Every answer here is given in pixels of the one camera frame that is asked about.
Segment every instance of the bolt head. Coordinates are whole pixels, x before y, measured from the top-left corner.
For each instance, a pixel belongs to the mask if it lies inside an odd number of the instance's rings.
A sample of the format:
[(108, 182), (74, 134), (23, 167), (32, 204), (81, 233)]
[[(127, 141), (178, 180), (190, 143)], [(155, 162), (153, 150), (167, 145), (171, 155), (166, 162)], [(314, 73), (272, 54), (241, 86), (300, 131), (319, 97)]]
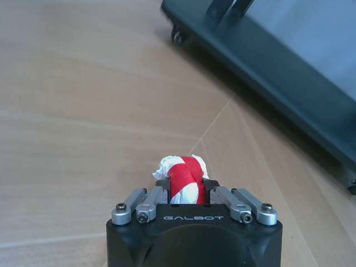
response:
[(244, 224), (249, 224), (253, 220), (251, 214), (249, 213), (242, 213), (241, 214), (241, 221), (243, 221)]
[(119, 203), (116, 205), (116, 210), (117, 211), (124, 211), (126, 210), (126, 204), (125, 203)]
[(268, 211), (268, 210), (272, 210), (272, 209), (273, 209), (272, 204), (269, 204), (269, 203), (263, 203), (262, 204), (262, 210)]
[(137, 217), (137, 221), (139, 221), (140, 224), (145, 224), (148, 220), (148, 217), (146, 214), (142, 213)]

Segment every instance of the white cloth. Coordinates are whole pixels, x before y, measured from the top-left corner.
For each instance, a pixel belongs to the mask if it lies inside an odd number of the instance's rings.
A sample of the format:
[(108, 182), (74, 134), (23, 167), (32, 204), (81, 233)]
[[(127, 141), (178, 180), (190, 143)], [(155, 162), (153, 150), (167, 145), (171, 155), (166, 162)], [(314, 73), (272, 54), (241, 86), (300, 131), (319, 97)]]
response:
[[(204, 160), (196, 155), (191, 156), (198, 161), (203, 171), (203, 178), (209, 179)], [(178, 156), (166, 156), (161, 160), (158, 170), (156, 170), (152, 175), (157, 180), (168, 178), (170, 169), (177, 164), (184, 164), (184, 160)], [(198, 185), (196, 182), (192, 182), (183, 187), (182, 190), (180, 190), (176, 195), (171, 197), (171, 204), (196, 204), (198, 194)]]

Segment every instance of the red and white object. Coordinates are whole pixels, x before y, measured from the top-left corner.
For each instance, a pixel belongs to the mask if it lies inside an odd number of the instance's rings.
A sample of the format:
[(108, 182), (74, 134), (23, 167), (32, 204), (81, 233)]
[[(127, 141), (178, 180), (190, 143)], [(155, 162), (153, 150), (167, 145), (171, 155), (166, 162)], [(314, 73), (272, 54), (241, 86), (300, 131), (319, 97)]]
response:
[(205, 188), (202, 179), (209, 177), (201, 157), (164, 157), (153, 176), (157, 180), (170, 179), (171, 204), (204, 204)]

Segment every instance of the wooden floor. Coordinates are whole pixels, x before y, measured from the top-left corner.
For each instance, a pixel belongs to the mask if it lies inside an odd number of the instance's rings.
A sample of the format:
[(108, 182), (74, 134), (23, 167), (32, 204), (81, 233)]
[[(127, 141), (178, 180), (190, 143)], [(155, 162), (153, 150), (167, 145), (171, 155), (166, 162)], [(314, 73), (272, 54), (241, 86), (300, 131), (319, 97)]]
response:
[(159, 6), (1, 1), (0, 266), (106, 266), (114, 205), (192, 152), (279, 210), (283, 266), (355, 266), (342, 167), (207, 53), (172, 46)]

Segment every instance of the caster wheel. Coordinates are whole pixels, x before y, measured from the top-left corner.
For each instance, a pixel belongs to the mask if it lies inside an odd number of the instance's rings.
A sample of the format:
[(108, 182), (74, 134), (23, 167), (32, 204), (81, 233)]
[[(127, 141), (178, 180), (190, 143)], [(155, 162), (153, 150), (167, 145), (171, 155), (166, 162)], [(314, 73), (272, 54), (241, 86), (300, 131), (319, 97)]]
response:
[(176, 26), (173, 26), (171, 39), (176, 46), (183, 46), (187, 37)]
[(351, 194), (356, 195), (356, 185), (350, 186), (348, 190)]

